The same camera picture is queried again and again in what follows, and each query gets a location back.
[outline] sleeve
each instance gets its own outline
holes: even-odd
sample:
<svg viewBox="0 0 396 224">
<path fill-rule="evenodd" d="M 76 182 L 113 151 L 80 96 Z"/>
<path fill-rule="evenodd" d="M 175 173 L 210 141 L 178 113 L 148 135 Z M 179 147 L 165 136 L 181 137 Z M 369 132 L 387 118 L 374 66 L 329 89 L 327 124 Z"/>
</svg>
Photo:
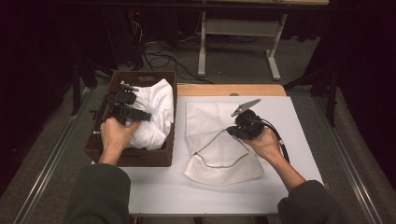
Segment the sleeve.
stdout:
<svg viewBox="0 0 396 224">
<path fill-rule="evenodd" d="M 343 207 L 316 180 L 293 189 L 277 209 L 283 224 L 351 223 Z"/>
<path fill-rule="evenodd" d="M 72 190 L 64 223 L 128 223 L 131 180 L 109 164 L 83 167 Z"/>
</svg>

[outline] white paper sheet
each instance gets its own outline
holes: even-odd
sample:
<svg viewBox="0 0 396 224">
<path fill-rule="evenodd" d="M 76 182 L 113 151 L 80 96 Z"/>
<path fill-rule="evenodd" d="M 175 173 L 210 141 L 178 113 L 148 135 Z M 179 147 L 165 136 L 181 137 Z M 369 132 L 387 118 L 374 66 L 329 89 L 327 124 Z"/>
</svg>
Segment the white paper sheet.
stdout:
<svg viewBox="0 0 396 224">
<path fill-rule="evenodd" d="M 276 171 L 262 162 L 265 175 L 225 187 L 197 183 L 183 173 L 191 158 L 186 132 L 187 101 L 238 102 L 261 98 L 251 109 L 270 121 L 285 142 L 290 164 L 305 179 L 322 183 L 318 167 L 306 142 L 300 121 L 289 97 L 284 96 L 207 96 L 177 97 L 173 163 L 171 167 L 124 167 L 132 180 L 130 214 L 141 216 L 265 215 L 277 213 L 278 202 L 288 193 Z"/>
</svg>

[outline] metal rail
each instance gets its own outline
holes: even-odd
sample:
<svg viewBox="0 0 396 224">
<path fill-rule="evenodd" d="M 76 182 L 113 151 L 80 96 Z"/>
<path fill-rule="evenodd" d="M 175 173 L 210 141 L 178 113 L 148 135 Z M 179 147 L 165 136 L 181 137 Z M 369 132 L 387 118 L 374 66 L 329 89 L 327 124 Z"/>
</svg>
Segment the metal rail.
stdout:
<svg viewBox="0 0 396 224">
<path fill-rule="evenodd" d="M 330 124 L 329 120 L 326 117 L 326 108 L 323 100 L 319 97 L 313 97 L 312 99 L 315 105 L 318 107 L 319 111 L 321 112 L 320 114 L 322 115 L 323 120 L 325 121 L 328 129 L 332 134 L 332 139 L 334 140 L 334 143 L 337 147 L 337 154 L 342 162 L 344 170 L 346 171 L 346 176 L 348 177 L 349 182 L 353 190 L 355 191 L 356 197 L 361 204 L 361 208 L 366 215 L 367 220 L 373 224 L 382 224 L 382 219 L 378 214 L 375 205 L 373 204 L 373 201 L 370 197 L 370 194 L 358 174 L 358 171 L 353 165 L 347 149 L 344 147 L 343 142 L 338 135 L 338 132 L 334 129 L 334 127 Z"/>
<path fill-rule="evenodd" d="M 20 212 L 17 214 L 14 224 L 23 224 L 28 223 L 30 216 L 33 214 L 35 207 L 37 206 L 46 186 L 50 182 L 50 178 L 55 171 L 55 168 L 61 159 L 62 155 L 64 154 L 64 145 L 68 140 L 70 133 L 72 132 L 76 120 L 80 115 L 80 112 L 87 104 L 88 99 L 92 96 L 93 91 L 90 91 L 88 88 L 82 93 L 82 105 L 79 108 L 79 111 L 75 116 L 72 116 L 70 120 L 67 122 L 61 136 L 58 139 L 54 149 L 52 150 L 49 158 L 44 165 L 43 169 L 41 170 L 40 175 L 38 176 L 35 184 L 33 185 L 29 196 L 26 198 Z"/>
</svg>

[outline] wooden box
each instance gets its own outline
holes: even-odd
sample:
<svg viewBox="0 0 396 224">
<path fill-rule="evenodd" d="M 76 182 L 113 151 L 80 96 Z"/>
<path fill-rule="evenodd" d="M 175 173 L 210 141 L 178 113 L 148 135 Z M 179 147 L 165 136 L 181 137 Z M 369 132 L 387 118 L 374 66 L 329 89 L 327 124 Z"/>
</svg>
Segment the wooden box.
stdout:
<svg viewBox="0 0 396 224">
<path fill-rule="evenodd" d="M 173 87 L 174 96 L 174 118 L 176 116 L 177 106 L 177 75 L 176 72 L 115 72 L 111 78 L 108 92 L 120 91 L 120 83 L 124 81 L 130 86 L 150 87 L 162 79 L 166 79 Z M 103 116 L 97 118 L 88 139 L 85 153 L 94 161 L 99 162 L 101 155 L 102 143 L 97 133 L 100 124 L 108 118 L 107 100 L 111 101 L 114 96 L 108 95 L 103 101 L 100 113 Z M 155 150 L 146 150 L 144 148 L 125 148 L 121 154 L 118 166 L 141 166 L 141 167 L 166 167 L 172 164 L 173 145 L 175 139 L 175 123 L 172 124 L 170 133 L 167 136 L 163 146 Z"/>
</svg>

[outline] person's right hand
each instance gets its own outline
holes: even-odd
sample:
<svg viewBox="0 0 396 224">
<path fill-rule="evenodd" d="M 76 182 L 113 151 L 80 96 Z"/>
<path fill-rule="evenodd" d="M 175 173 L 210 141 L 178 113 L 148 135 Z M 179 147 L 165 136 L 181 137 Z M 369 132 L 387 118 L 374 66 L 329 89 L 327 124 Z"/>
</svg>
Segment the person's right hand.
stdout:
<svg viewBox="0 0 396 224">
<path fill-rule="evenodd" d="M 250 145 L 258 156 L 267 161 L 272 161 L 278 156 L 282 156 L 279 142 L 274 132 L 269 128 L 263 128 L 262 133 L 253 140 L 242 139 L 242 141 Z"/>
</svg>

